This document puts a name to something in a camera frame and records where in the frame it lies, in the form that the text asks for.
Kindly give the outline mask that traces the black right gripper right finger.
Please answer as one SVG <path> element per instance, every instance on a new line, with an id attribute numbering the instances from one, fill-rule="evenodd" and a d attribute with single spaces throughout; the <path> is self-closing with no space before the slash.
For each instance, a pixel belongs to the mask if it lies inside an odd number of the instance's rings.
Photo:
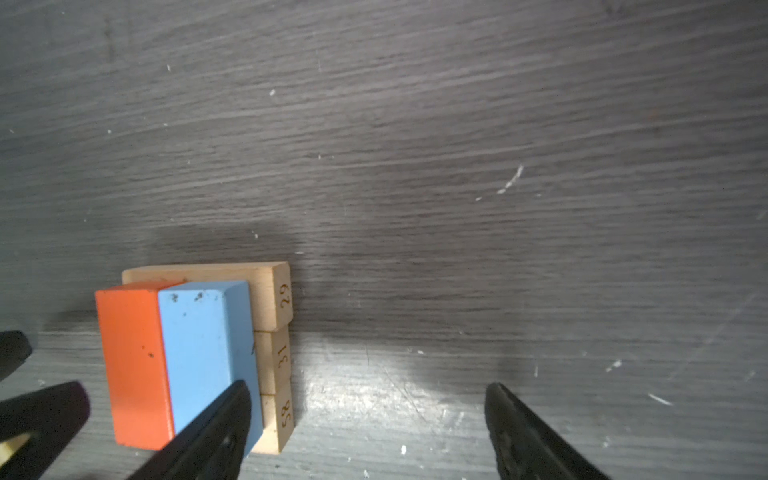
<path id="1" fill-rule="evenodd" d="M 502 479 L 608 480 L 503 384 L 487 386 L 484 415 Z"/>

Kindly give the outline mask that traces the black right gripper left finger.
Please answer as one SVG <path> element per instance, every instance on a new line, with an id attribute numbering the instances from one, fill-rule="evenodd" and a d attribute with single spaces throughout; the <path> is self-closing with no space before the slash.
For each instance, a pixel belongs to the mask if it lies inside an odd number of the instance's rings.
<path id="1" fill-rule="evenodd" d="M 245 382 L 235 381 L 131 477 L 236 479 L 244 458 L 251 407 Z"/>

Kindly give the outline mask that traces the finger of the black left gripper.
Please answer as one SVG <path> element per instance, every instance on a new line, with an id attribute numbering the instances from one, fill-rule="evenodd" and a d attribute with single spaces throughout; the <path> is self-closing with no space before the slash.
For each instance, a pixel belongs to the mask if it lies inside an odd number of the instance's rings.
<path id="1" fill-rule="evenodd" d="M 0 333 L 0 380 L 15 372 L 30 357 L 33 348 L 27 336 L 19 330 Z"/>
<path id="2" fill-rule="evenodd" d="M 70 381 L 1 402 L 1 439 L 29 439 L 1 466 L 3 479 L 38 479 L 53 464 L 90 416 L 81 383 Z"/>

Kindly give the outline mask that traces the natural wood bar block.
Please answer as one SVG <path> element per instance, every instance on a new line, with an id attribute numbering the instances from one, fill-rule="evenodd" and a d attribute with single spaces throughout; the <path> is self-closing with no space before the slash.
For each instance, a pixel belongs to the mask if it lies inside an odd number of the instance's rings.
<path id="1" fill-rule="evenodd" d="M 291 270 L 287 261 L 154 265 L 122 272 L 124 284 L 139 281 L 246 281 L 255 331 L 274 332 L 293 319 Z"/>
<path id="2" fill-rule="evenodd" d="M 279 455 L 295 427 L 291 383 L 275 395 L 261 395 L 264 430 L 251 449 L 253 454 Z"/>
<path id="3" fill-rule="evenodd" d="M 292 375 L 289 327 L 274 332 L 255 332 L 260 393 L 276 395 Z"/>

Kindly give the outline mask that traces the light blue rectangular block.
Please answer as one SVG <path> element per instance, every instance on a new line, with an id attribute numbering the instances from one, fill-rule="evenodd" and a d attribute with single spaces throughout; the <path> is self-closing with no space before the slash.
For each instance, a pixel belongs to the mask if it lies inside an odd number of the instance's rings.
<path id="1" fill-rule="evenodd" d="M 161 290 L 158 304 L 175 431 L 242 380 L 251 407 L 237 423 L 249 425 L 249 454 L 264 426 L 248 283 L 184 283 Z"/>

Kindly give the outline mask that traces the orange rectangular wood block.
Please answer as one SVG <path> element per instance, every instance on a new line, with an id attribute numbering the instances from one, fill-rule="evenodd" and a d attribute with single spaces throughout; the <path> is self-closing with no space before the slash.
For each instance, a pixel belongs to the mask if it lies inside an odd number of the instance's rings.
<path id="1" fill-rule="evenodd" d="M 116 442 L 160 450 L 175 436 L 158 294 L 173 281 L 95 293 Z"/>

